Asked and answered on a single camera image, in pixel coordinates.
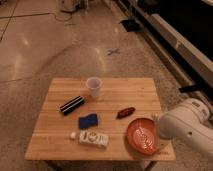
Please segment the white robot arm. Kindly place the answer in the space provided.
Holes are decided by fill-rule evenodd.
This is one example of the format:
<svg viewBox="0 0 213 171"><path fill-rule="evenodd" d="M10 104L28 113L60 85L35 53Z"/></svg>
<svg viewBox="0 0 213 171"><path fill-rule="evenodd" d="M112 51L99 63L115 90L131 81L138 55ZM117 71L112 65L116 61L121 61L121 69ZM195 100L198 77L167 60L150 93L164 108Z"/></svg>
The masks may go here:
<svg viewBox="0 0 213 171"><path fill-rule="evenodd" d="M210 116L201 100L188 98L171 110L154 115L156 131L165 140L179 139L213 160L213 129L204 125Z"/></svg>

